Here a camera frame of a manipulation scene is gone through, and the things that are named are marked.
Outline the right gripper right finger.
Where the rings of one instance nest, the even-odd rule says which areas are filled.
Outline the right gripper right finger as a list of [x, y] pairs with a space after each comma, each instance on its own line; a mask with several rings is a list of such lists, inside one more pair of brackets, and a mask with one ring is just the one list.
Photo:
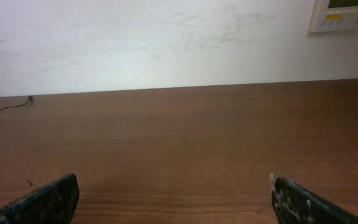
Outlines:
[[358, 216], [284, 177], [271, 177], [272, 207], [279, 224], [358, 224]]

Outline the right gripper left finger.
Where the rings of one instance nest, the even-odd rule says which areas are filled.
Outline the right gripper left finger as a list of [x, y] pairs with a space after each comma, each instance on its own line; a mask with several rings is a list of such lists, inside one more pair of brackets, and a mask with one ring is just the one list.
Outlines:
[[76, 175], [65, 174], [0, 207], [0, 224], [70, 224], [79, 197]]

